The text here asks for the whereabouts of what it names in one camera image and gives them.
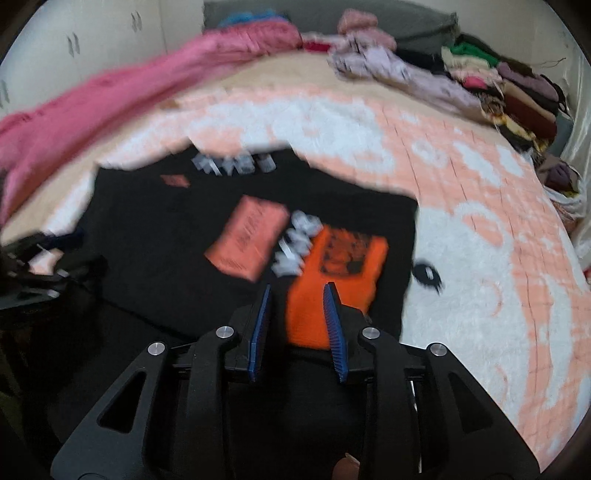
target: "metal bolt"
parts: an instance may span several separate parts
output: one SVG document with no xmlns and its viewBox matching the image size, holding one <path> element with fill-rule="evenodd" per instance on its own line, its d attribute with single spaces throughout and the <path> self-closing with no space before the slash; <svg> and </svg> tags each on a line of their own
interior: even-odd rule
<svg viewBox="0 0 591 480">
<path fill-rule="evenodd" d="M 148 353 L 150 355 L 160 355 L 166 350 L 166 346 L 162 342 L 154 342 L 152 345 L 148 347 Z"/>
<path fill-rule="evenodd" d="M 379 330 L 374 327 L 366 327 L 361 331 L 361 335 L 370 340 L 374 340 L 379 337 Z"/>
<path fill-rule="evenodd" d="M 230 338 L 234 335 L 234 329 L 228 326 L 220 327 L 216 330 L 216 335 L 220 338 Z"/>
<path fill-rule="evenodd" d="M 434 343 L 429 347 L 429 350 L 431 350 L 431 353 L 435 356 L 445 356 L 445 354 L 447 353 L 447 348 L 445 345 L 442 345 L 440 343 Z"/>
</svg>

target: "bed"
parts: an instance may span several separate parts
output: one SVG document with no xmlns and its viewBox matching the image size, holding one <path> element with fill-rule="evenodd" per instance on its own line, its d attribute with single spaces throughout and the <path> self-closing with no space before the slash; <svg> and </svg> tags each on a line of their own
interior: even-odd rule
<svg viewBox="0 0 591 480">
<path fill-rule="evenodd" d="M 326 56 L 263 59 L 159 104 L 61 169 L 2 241 L 71 230 L 98 166 L 137 168 L 190 142 L 216 153 L 290 144 L 332 175 L 416 197 L 415 264 L 441 282 L 411 279 L 401 341 L 445 343 L 540 466 L 556 457 L 591 398 L 591 293 L 532 166 L 492 128 L 337 79 Z"/>
</svg>

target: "orange cloth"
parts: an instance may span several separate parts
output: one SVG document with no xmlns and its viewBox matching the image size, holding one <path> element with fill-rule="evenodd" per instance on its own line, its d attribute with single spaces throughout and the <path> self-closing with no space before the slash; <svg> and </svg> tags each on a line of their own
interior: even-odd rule
<svg viewBox="0 0 591 480">
<path fill-rule="evenodd" d="M 329 281 L 335 282 L 344 305 L 367 313 L 387 253 L 388 242 L 383 237 L 325 225 L 314 238 L 310 255 L 304 259 L 302 275 L 292 283 L 287 294 L 285 327 L 290 343 L 306 348 L 329 348 L 322 305 L 323 289 Z"/>
</svg>

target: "pink blanket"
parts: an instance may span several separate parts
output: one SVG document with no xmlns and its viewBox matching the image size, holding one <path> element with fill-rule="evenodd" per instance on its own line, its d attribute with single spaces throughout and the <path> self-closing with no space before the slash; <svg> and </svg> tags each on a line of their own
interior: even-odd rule
<svg viewBox="0 0 591 480">
<path fill-rule="evenodd" d="M 0 223 L 100 135 L 183 89 L 300 45 L 296 27 L 285 21 L 213 30 L 170 55 L 101 74 L 36 110 L 6 117 L 0 121 L 0 170 L 8 172 Z"/>
</svg>

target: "black eye on blanket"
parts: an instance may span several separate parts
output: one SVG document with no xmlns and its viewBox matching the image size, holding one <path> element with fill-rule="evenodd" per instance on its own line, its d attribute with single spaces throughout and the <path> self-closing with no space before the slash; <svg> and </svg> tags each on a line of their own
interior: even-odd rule
<svg viewBox="0 0 591 480">
<path fill-rule="evenodd" d="M 443 282 L 435 267 L 421 260 L 413 266 L 413 277 L 423 286 L 436 290 L 439 295 L 443 290 Z"/>
</svg>

